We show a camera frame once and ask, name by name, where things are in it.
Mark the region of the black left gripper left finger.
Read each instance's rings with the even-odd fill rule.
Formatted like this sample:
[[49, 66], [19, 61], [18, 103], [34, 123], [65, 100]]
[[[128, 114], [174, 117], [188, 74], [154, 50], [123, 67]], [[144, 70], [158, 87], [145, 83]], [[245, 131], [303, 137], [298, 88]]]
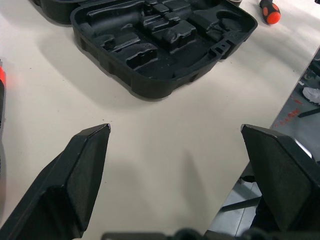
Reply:
[[74, 135], [36, 177], [0, 229], [2, 240], [73, 240], [87, 230], [102, 181], [111, 126]]

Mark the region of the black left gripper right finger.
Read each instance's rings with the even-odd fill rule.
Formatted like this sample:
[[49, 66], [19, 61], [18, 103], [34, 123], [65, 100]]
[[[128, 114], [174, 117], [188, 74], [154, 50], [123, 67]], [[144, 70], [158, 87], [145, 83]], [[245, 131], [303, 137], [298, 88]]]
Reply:
[[241, 134], [262, 197], [281, 231], [320, 230], [320, 166], [285, 134], [244, 124]]

